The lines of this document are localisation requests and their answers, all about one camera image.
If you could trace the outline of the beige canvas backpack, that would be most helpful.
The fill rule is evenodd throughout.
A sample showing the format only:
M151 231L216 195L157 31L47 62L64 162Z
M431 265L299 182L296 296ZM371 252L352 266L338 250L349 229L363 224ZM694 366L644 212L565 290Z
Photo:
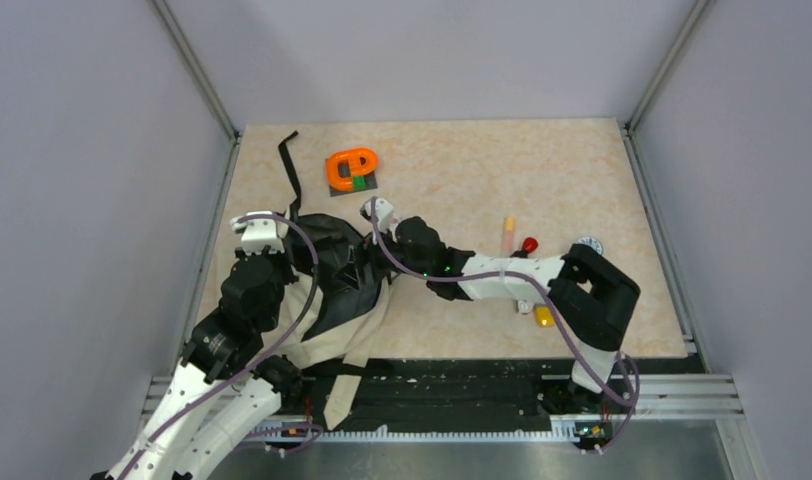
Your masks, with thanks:
M287 177L295 192L288 215L312 241L319 259L319 283L313 288L310 253L294 231L288 229L287 249L294 260L299 280L286 288L280 325L270 339L283 334L299 316L308 294L315 299L297 329L280 346L300 369L339 359L346 366L363 368L370 358L375 335L388 309L391 280L379 275L359 258L366 246L365 236L348 221L326 213L301 214L302 188L291 159L288 143L298 133L278 145Z

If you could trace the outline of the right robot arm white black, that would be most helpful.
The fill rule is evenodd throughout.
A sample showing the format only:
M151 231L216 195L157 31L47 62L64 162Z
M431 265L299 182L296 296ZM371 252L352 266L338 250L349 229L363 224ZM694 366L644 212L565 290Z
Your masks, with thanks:
M374 223L374 239L400 272L425 280L446 300L509 299L545 306L563 320L575 357L571 381L595 394L606 382L639 300L639 285L595 249L574 243L561 256L491 257L446 245L413 216Z

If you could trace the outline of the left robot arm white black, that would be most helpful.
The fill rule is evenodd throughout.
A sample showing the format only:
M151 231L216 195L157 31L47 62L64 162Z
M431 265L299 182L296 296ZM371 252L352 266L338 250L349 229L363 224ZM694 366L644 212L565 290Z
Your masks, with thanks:
M237 257L146 426L96 478L206 479L255 426L299 398L301 372L287 358L254 365L263 333L277 327L286 286L298 278L285 254Z

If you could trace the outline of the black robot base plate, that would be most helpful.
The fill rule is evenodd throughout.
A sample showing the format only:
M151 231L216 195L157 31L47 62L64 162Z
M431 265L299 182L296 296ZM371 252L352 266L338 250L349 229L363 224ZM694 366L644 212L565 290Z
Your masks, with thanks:
M347 417L329 433L512 434L568 422L579 447L604 445L642 424L644 407L622 406L571 382L570 359L392 360L361 370L328 361L306 369L278 414L324 425L337 375L359 385Z

